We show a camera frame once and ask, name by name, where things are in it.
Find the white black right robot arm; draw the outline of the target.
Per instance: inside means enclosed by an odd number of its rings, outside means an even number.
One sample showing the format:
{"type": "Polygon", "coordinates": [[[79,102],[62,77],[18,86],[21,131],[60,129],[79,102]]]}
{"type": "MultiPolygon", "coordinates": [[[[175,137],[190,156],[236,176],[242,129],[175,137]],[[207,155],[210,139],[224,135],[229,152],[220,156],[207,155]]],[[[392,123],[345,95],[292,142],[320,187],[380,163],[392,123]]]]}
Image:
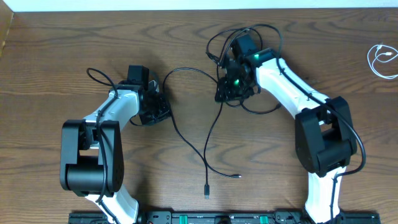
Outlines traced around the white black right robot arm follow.
{"type": "Polygon", "coordinates": [[[333,223],[340,217],[338,197],[351,156],[361,145],[348,102],[316,91],[296,75],[272,49],[234,50],[218,65],[226,72],[215,100],[243,102],[254,87],[268,91],[295,121],[295,151],[308,172],[305,213],[312,223],[333,223]]]}

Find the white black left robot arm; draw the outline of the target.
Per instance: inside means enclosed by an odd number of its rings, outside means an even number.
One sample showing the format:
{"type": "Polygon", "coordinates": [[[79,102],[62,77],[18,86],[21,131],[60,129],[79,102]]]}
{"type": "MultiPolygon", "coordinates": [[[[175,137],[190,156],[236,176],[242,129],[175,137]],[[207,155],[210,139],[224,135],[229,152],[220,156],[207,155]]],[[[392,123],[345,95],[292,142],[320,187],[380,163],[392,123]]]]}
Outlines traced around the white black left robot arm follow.
{"type": "Polygon", "coordinates": [[[164,104],[155,80],[118,84],[92,114],[62,126],[60,185],[95,203],[110,223],[136,223],[139,204],[125,186],[121,131],[136,115],[158,116],[164,104]]]}

